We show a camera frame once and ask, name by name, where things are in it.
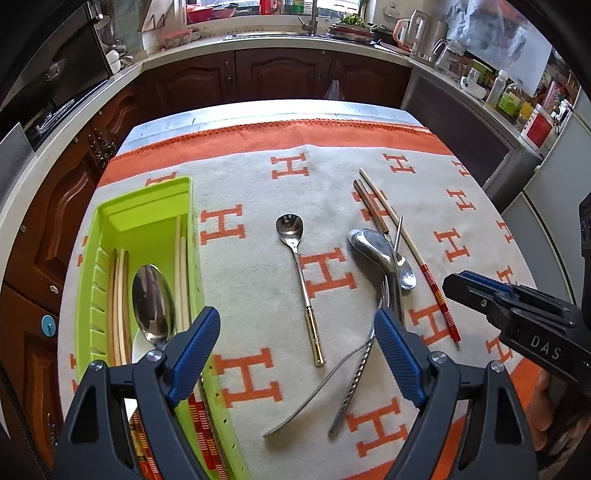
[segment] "green utensil tray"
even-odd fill
[[[135,273],[145,264],[158,267],[174,295],[174,231],[176,217],[179,215],[181,235],[185,234],[187,237],[189,303],[191,318],[195,318],[205,303],[191,177],[178,177],[126,193],[102,203],[95,210],[80,266],[76,304],[76,374],[79,381],[92,360],[100,359],[108,363],[106,312],[110,254],[115,249],[125,249],[129,252],[129,299]],[[128,302],[128,307],[133,341],[138,325],[131,301]],[[227,459],[228,477],[235,480],[250,480],[251,476],[240,451],[232,422],[223,404],[222,387],[214,372],[210,358],[203,369],[203,382],[212,422],[217,430],[223,455]],[[199,461],[205,465],[188,402],[182,401],[175,413]],[[212,480],[220,478],[216,471],[207,468],[205,470]]]

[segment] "bowl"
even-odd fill
[[[468,77],[462,77],[460,80],[460,86],[462,90],[464,90],[469,95],[472,95],[479,100],[482,100],[486,95],[486,90],[482,88],[480,85],[471,81]]]
[[[210,20],[213,14],[212,7],[204,5],[187,5],[187,22],[189,24],[206,22]]]
[[[233,17],[235,13],[236,7],[219,8],[213,11],[213,17],[217,19],[230,18]]]
[[[179,45],[185,45],[191,41],[192,32],[192,30],[181,30],[179,32],[163,35],[162,38],[160,38],[160,44],[162,48],[166,50],[178,47]]]

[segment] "refrigerator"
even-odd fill
[[[579,204],[591,192],[591,102],[581,89],[558,140],[502,217],[539,290],[581,305]]]

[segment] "blue knob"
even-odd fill
[[[41,319],[41,330],[45,336],[53,337],[57,332],[56,321],[51,315],[44,315]]]

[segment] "person's hand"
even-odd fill
[[[546,445],[548,435],[546,431],[552,425],[554,409],[548,399],[548,387],[550,386],[550,374],[545,370],[540,370],[538,381],[535,384],[534,392],[527,408],[525,416],[530,425],[531,439],[534,442],[534,449],[537,452]],[[582,418],[569,432],[572,439],[582,437],[589,428],[590,418]]]

